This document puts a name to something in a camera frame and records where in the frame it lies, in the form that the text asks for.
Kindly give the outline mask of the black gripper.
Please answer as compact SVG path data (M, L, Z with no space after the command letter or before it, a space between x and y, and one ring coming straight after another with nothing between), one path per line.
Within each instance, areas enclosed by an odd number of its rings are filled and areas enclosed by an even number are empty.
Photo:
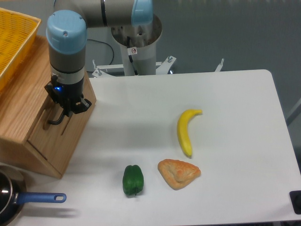
M51 99L63 108L64 115L86 112L92 103L83 95L84 78L73 84L60 83L58 76L52 75L51 81L45 86L45 90Z

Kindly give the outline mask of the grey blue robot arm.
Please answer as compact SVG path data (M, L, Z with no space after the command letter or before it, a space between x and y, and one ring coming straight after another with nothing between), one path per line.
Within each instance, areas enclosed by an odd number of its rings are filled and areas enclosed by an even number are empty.
M151 0L56 0L47 20L51 80L45 90L64 116L87 111L92 103L84 98L87 29L121 25L147 25L153 21Z

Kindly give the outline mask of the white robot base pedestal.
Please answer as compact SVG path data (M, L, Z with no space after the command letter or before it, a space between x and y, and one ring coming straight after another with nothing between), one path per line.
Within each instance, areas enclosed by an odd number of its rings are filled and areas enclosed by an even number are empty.
M94 77L110 77L113 72L125 76L173 74L176 57L169 55L163 62L156 58L157 42L162 35L162 23L154 15L151 23L125 25L111 28L111 34L119 45L122 64L94 66Z

